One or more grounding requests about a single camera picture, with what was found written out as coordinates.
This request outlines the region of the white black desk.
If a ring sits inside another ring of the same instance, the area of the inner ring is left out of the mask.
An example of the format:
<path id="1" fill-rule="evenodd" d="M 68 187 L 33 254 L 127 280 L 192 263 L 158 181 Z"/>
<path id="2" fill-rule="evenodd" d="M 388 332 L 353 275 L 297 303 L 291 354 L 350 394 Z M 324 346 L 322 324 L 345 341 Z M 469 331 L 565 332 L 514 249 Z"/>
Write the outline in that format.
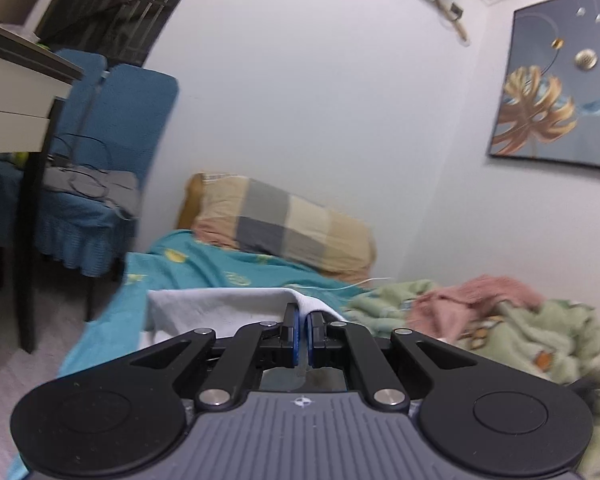
<path id="1" fill-rule="evenodd" d="M 12 289 L 19 345 L 35 350 L 32 262 L 50 142 L 82 70 L 0 26 L 0 153 L 26 153 L 12 234 Z"/>

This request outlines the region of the blue covered chair left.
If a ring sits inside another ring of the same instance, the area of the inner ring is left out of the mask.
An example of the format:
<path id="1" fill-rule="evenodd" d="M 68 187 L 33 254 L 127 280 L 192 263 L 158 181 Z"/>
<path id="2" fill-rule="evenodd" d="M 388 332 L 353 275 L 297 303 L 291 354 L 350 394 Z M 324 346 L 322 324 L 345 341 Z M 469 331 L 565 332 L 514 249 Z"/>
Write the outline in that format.
<path id="1" fill-rule="evenodd" d="M 57 54 L 78 66 L 83 76 L 73 85 L 58 120 L 57 134 L 50 152 L 60 158 L 69 158 L 76 135 L 97 93 L 107 61 L 97 53 L 61 49 Z M 12 227 L 16 213 L 22 170 L 12 154 L 0 154 L 0 290 L 5 281 L 6 249 L 12 244 Z"/>

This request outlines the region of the white cotton pants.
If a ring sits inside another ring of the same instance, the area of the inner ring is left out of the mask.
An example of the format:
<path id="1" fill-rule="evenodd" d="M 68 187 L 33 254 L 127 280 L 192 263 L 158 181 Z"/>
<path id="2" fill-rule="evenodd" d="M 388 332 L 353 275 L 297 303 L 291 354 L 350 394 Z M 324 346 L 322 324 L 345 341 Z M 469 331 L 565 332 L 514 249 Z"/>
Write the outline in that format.
<path id="1" fill-rule="evenodd" d="M 211 328 L 219 338 L 231 337 L 244 325 L 280 322 L 288 304 L 296 304 L 300 318 L 322 311 L 341 321 L 343 316 L 322 300 L 290 288 L 195 288 L 151 290 L 147 293 L 144 328 L 138 348 Z"/>

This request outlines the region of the yellow green toy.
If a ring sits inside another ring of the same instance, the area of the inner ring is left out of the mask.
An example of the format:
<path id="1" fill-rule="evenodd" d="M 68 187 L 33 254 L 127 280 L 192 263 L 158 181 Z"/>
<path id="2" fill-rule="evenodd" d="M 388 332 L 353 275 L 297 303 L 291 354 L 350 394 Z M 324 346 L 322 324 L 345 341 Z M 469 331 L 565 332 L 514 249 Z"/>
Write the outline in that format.
<path id="1" fill-rule="evenodd" d="M 9 159 L 12 162 L 12 164 L 19 168 L 20 170 L 23 170 L 24 165 L 26 164 L 27 160 L 29 158 L 29 153 L 28 152 L 15 152 L 10 154 Z"/>

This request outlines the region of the leaf art wall picture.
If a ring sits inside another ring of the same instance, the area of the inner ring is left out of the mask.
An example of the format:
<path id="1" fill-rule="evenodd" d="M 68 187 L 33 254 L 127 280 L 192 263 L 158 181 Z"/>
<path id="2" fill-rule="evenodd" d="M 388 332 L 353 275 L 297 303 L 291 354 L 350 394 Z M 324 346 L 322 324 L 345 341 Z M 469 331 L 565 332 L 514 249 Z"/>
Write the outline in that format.
<path id="1" fill-rule="evenodd" d="M 489 154 L 600 168 L 600 0 L 515 11 Z"/>

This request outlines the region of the teal patterned bed sheet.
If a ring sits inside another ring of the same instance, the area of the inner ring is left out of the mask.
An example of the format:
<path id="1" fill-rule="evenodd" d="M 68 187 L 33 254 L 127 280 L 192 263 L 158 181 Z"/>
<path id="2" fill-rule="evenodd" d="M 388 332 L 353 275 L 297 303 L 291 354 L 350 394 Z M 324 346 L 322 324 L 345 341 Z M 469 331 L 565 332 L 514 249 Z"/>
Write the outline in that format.
<path id="1" fill-rule="evenodd" d="M 287 286 L 340 312 L 351 298 L 370 290 L 372 282 L 355 278 L 347 284 L 299 263 L 222 249 L 196 240 L 192 232 L 176 230 L 157 240 L 148 252 L 126 256 L 121 287 L 100 317 L 87 324 L 57 375 L 76 373 L 138 350 L 151 290 Z"/>

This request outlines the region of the grey folded cloth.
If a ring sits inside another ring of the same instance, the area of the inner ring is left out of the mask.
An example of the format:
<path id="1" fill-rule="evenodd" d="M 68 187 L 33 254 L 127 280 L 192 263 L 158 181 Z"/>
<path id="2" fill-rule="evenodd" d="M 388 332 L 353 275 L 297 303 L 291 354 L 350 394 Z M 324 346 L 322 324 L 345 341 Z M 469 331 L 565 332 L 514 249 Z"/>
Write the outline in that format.
<path id="1" fill-rule="evenodd" d="M 140 214 L 140 181 L 129 171 L 49 166 L 44 172 L 43 185 L 53 192 L 101 202 L 122 219 L 135 219 Z"/>

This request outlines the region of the pink fuzzy garment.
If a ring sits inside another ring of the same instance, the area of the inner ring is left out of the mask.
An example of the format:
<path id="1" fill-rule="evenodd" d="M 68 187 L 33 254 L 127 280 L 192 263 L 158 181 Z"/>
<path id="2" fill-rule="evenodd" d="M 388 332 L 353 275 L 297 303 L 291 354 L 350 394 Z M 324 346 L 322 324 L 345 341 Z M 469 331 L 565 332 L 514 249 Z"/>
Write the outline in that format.
<path id="1" fill-rule="evenodd" d="M 503 301 L 515 308 L 534 310 L 545 299 L 514 278 L 484 274 L 463 284 L 419 295 L 407 315 L 407 326 L 452 344 L 469 324 L 488 316 Z"/>

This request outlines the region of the blue covered chair right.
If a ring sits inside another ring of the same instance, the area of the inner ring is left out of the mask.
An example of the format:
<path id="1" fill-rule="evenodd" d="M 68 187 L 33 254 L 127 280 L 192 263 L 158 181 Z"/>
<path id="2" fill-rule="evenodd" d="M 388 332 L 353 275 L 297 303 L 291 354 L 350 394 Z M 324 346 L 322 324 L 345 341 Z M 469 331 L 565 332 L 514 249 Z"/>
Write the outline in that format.
<path id="1" fill-rule="evenodd" d="M 119 64 L 97 90 L 67 162 L 49 166 L 85 166 L 129 171 L 145 181 L 163 130 L 178 97 L 178 81 L 167 74 Z M 41 194 L 35 247 L 44 256 L 79 272 L 86 294 L 122 263 L 136 232 L 135 219 L 122 219 L 108 206 L 69 193 Z"/>

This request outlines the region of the plaid beige grey pillow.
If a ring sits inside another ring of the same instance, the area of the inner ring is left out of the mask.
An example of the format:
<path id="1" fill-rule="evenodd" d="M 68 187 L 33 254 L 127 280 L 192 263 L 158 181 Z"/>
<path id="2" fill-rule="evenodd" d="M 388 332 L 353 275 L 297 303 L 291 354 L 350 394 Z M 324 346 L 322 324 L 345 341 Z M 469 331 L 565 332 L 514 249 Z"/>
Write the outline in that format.
<path id="1" fill-rule="evenodd" d="M 194 174 L 176 226 L 203 243 L 303 264 L 353 284 L 376 261 L 363 221 L 237 174 Z"/>

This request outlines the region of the dark barred window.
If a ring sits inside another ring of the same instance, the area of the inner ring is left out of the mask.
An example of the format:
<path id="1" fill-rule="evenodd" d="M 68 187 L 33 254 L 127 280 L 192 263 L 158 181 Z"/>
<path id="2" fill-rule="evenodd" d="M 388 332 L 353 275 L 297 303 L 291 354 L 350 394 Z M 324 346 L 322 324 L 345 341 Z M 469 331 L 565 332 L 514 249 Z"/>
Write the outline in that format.
<path id="1" fill-rule="evenodd" d="M 35 29 L 52 51 L 98 53 L 142 66 L 181 0 L 52 0 Z"/>

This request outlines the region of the blue covered chair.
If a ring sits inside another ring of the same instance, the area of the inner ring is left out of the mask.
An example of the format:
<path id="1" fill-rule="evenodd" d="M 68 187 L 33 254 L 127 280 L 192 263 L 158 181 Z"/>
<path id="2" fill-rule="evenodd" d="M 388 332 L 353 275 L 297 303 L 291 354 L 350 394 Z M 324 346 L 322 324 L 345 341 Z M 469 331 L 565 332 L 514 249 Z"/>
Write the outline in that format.
<path id="1" fill-rule="evenodd" d="M 67 162 L 49 166 L 85 166 L 129 171 L 145 181 L 163 130 L 178 97 L 178 81 L 167 74 L 119 64 L 97 90 Z M 86 294 L 122 263 L 136 232 L 135 219 L 122 219 L 108 206 L 69 193 L 41 194 L 35 247 L 44 256 L 79 272 Z"/>
<path id="2" fill-rule="evenodd" d="M 107 61 L 97 53 L 61 49 L 57 54 L 78 66 L 83 76 L 73 85 L 58 120 L 57 134 L 50 152 L 60 158 L 69 158 L 76 135 L 97 93 Z M 12 154 L 0 154 L 0 290 L 5 281 L 6 249 L 12 244 L 12 227 L 16 213 L 22 170 Z"/>

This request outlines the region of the green fleece cartoon blanket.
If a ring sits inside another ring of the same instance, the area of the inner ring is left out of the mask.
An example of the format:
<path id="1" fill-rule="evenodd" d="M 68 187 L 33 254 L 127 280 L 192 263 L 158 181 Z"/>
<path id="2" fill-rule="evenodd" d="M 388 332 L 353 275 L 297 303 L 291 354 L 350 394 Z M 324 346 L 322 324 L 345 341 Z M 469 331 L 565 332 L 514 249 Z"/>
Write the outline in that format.
<path id="1" fill-rule="evenodd" d="M 413 301 L 435 288 L 442 287 L 426 280 L 381 286 L 350 299 L 342 313 L 372 334 L 387 337 L 398 328 L 409 328 Z M 537 309 L 528 310 L 503 301 L 488 316 L 469 324 L 452 344 L 576 388 L 590 404 L 594 419 L 593 437 L 579 471 L 584 478 L 600 479 L 600 320 L 594 308 L 545 299 Z"/>

